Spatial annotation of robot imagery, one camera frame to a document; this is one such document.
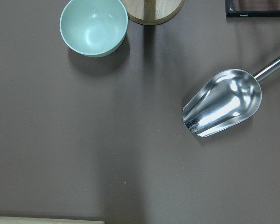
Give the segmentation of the steel scoop on table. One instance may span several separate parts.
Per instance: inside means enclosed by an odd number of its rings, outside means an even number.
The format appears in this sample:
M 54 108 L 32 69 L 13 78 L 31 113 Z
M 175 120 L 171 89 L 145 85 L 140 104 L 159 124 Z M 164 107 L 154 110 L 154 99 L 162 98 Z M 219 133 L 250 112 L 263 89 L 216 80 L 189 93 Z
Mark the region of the steel scoop on table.
M 260 81 L 280 69 L 280 56 L 256 74 L 229 69 L 217 73 L 184 106 L 182 121 L 200 137 L 208 137 L 250 118 L 260 107 Z

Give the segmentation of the wooden mug tree stand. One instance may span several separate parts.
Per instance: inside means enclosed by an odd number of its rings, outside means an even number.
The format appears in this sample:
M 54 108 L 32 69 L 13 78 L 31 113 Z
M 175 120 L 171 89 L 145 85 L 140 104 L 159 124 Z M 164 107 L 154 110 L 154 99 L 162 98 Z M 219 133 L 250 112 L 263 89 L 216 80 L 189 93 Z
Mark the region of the wooden mug tree stand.
M 181 10 L 184 0 L 122 0 L 128 18 L 142 25 L 159 25 L 171 20 Z

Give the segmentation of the black framed tray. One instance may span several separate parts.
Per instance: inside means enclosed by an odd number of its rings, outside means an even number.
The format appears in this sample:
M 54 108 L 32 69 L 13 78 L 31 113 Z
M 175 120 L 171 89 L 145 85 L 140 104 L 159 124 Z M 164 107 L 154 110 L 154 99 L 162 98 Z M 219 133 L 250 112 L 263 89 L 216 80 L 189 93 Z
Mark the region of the black framed tray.
M 280 17 L 280 0 L 226 0 L 226 17 Z

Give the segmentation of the mint green bowl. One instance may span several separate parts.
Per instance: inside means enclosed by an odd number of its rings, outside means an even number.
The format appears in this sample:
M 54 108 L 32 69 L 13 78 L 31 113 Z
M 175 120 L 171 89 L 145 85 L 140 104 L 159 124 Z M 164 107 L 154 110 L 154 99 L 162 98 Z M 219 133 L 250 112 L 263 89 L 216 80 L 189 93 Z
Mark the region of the mint green bowl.
M 71 0 L 59 21 L 65 44 L 88 57 L 114 52 L 122 44 L 127 27 L 127 11 L 120 0 Z

